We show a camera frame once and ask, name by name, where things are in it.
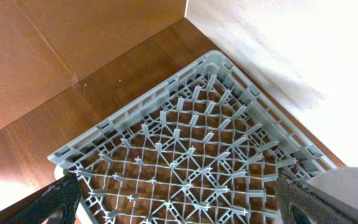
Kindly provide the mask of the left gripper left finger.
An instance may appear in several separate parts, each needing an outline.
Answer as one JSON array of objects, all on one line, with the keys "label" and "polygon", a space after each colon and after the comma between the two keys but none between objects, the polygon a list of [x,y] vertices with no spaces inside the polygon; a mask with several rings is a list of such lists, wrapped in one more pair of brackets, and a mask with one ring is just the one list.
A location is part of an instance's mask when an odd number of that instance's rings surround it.
[{"label": "left gripper left finger", "polygon": [[75,174],[67,174],[0,211],[0,223],[72,224],[81,199]]}]

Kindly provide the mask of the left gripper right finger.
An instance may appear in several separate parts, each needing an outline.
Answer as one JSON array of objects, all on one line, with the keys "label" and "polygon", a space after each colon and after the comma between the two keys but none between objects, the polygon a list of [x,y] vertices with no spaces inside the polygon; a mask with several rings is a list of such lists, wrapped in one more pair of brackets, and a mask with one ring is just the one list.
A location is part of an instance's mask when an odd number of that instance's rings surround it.
[{"label": "left gripper right finger", "polygon": [[275,193],[282,223],[358,223],[358,209],[288,172],[279,174]]}]

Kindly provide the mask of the grey plate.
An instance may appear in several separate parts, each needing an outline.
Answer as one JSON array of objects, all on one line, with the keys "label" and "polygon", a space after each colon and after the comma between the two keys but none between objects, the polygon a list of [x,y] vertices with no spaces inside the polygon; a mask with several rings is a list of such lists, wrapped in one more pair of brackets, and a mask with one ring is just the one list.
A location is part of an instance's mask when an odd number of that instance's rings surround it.
[{"label": "grey plate", "polygon": [[358,209],[358,167],[329,170],[307,183]]}]

